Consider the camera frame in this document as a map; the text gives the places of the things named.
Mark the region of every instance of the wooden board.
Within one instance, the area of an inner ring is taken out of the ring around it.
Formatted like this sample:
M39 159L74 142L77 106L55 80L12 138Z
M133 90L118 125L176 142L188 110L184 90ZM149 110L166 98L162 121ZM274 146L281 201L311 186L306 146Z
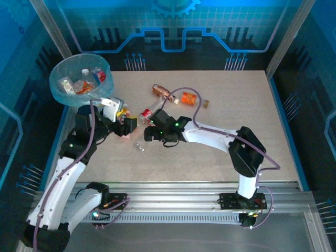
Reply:
M151 87L157 83L170 91L192 87L209 100L197 121L223 128L252 129L280 171L265 172L263 181L297 181L298 175L264 71L132 71L113 72L114 95L139 114L157 99ZM195 108L167 104L165 111L176 119L192 117ZM162 143L147 144L144 152L130 141L111 134L92 156L78 182L121 181L238 181L229 154L197 143L180 143L164 148ZM271 164L264 161L263 167Z

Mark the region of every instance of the purple cable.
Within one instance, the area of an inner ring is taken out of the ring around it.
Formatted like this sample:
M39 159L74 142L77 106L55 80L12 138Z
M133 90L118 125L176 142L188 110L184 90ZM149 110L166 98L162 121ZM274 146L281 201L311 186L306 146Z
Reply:
M94 117L95 109L93 107L93 101L100 101L100 99L91 99L90 100L90 109L91 109L91 114L93 116L92 116L91 132L90 132L90 139L89 139L88 146L86 147L86 149L83 151L83 153L78 158L76 158L71 164L69 164L68 167L66 167L57 176L57 178L52 182L49 190L47 191L46 196L44 197L44 199L43 199L43 201L41 203L41 208L40 208L40 211L39 211L39 213L37 215L36 226L35 226L35 229L34 229L34 236L33 236L33 249L34 249L34 252L38 252L38 250L37 250L37 233L38 233L38 227L40 225L41 219L43 218L43 214L42 213L44 211L44 207L47 204L47 201L48 201L48 198L49 198L51 192L55 188L57 182L62 178L62 176L65 173L67 173L75 164L77 164L86 155L86 153L89 151L89 149L90 149L90 147L92 145L93 137L94 137L94 134L95 134L95 130L94 129L95 129L95 125L96 125L96 120L95 120L95 117Z
M110 226L111 224L113 224L119 217L120 215L124 212L124 210L126 209L127 205L129 204L129 202L131 201L131 198L126 198L125 200L123 200L122 202L119 202L117 205L110 207L110 208L106 208L103 210L100 210L100 212L104 213L106 211L110 211L113 210L115 208L117 208L118 206L121 206L122 204L125 204L125 207L121 210L121 212L113 219L113 221L111 221L110 223L106 224L106 225L95 225L96 229L104 229L105 227Z
M173 90L170 95L172 95L173 93L179 91L179 90L182 90L182 89L188 89L188 90L192 90L194 91L197 95L198 95L198 98L199 98L199 103L198 103L198 106L197 106L197 109L193 115L193 123L196 127L198 127L199 129L201 130L206 130L206 131L209 131L209 132L214 132L214 133L218 133L218 134L222 134L222 135L225 135L225 136L228 136L228 137L232 137L232 138L236 138L240 141L242 141L243 143L245 143L246 145L250 146L251 148L253 148L255 151L257 151L260 155L262 155L263 157L265 157L269 162L272 163L272 165L274 165L275 167L267 167L267 168L262 168L260 169L258 172L257 172L257 179L256 179L256 186L258 186L258 183L259 183L259 177L261 175L261 172L262 171L270 171L270 170L279 170L280 169L280 165L275 162L271 157L269 157L265 152L263 152L261 149L259 149L258 147L256 147L254 144L250 143L249 141L245 140L244 138L242 137L239 137L237 135L233 135L233 134L230 134L230 133L227 133L227 132L224 132L224 131L220 131L220 130L213 130L213 129L209 129L209 128L206 128L206 127L202 127L202 126L199 126L196 122L196 116L197 116L197 113L198 111L200 110L201 108L201 103L202 103L202 98L201 98L201 95L193 88L189 88L189 87L183 87L183 88L177 88L175 90ZM168 100L168 97L166 97L166 99L164 100L162 106L161 106L161 109L163 109L164 105L166 104ZM262 225L268 218L268 216L270 215L271 213L271 210L273 208L273 195L272 195L272 192L271 190L268 188L268 187L265 187L265 186L260 186L260 188L266 188L269 193L270 193L270 196L271 196L271 206L269 207L269 211L265 217L265 219L260 223L258 224L257 226L253 227L253 228L256 228L256 227L259 227L260 225Z

